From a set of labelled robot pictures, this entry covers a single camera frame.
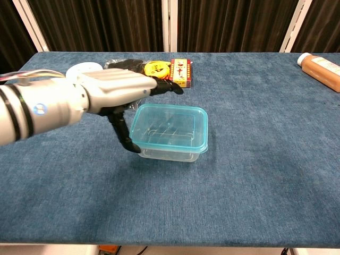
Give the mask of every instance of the white pole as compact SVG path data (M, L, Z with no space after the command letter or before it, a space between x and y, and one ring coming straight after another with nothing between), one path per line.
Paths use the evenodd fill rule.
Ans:
M34 15L29 4L27 3L27 0L13 0L13 4L15 5L15 8L17 9L21 20L24 23L37 51L48 52L49 49L47 47L43 34L40 31L38 23L34 18Z
M312 1L313 0L299 0L297 3L286 36L283 39L280 52L291 52Z
M161 0L161 19L163 22L163 47L165 52L169 52L169 11L168 0Z
M170 12L170 51L177 52L177 19L179 14L178 0L169 0Z

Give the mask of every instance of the black robotic finger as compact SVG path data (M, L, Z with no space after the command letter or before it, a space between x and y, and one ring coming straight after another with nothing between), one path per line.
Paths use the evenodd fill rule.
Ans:
M128 151L140 153L141 149L139 148L139 146L134 144L131 138L129 137L130 134L128 126L126 125L124 119L124 112L113 111L111 114L107 116L107 118L112 124L114 130L116 131L117 137L119 139L119 142L121 142L122 146Z
M157 81L157 87L151 89L150 96L164 94L168 91L173 91L178 95L184 93L183 89L176 83L171 80L160 79L157 77L153 77Z

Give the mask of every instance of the black ring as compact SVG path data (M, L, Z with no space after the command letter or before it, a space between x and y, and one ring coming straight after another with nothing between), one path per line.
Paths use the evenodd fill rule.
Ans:
M19 128L19 123L18 119L16 118L15 112L13 110L13 107L11 105L11 102L9 99L6 97L5 93L0 89L0 97L2 98L3 102L5 103L8 113L11 116L13 127L14 127L14 132L15 132L15 140L18 141L21 139L21 132Z
M31 137L34 134L34 125L33 125L33 120L32 120L30 110L29 110L25 100L23 99L19 89L16 86L14 86L13 84L9 84L8 86L13 90L13 92L18 97L18 99L21 103L21 107L22 107L23 112L25 113L25 117L26 117L26 123L27 123L27 127L28 127L28 137Z
M89 109L91 109L91 98L90 98L90 94L89 94L89 92L87 91L86 88L83 87L83 89L85 90L85 93L86 93L86 95L87 95L87 100L88 100L88 102L89 102L89 107L88 107L87 110L89 110Z

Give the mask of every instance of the plastic container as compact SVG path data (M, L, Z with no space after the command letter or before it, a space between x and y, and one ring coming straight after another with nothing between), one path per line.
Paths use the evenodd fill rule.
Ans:
M340 66L324 59L303 53L297 64L302 67L302 71L322 82L336 92L340 92Z
M208 115L199 107L144 104L130 135L141 157L193 162L208 150Z

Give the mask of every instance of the teal container lid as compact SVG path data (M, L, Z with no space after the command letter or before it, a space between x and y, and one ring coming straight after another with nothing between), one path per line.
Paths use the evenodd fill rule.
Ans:
M141 149L203 153L208 150L208 114L199 107L144 104L130 136Z

